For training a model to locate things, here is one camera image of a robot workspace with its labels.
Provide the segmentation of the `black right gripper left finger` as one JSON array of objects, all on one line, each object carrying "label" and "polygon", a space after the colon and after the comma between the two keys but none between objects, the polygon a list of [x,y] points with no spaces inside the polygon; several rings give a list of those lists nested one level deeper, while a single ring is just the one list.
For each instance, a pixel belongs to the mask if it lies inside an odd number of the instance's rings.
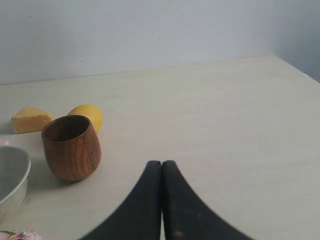
[{"label": "black right gripper left finger", "polygon": [[137,183],[100,225],[83,240],[159,240],[162,214],[162,165],[151,160]]}]

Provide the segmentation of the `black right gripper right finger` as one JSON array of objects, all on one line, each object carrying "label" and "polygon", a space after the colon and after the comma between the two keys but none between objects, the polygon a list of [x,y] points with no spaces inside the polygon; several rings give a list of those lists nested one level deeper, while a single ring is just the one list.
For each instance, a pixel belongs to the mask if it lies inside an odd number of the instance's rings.
[{"label": "black right gripper right finger", "polygon": [[167,240],[250,240],[213,212],[173,160],[162,163],[162,215]]}]

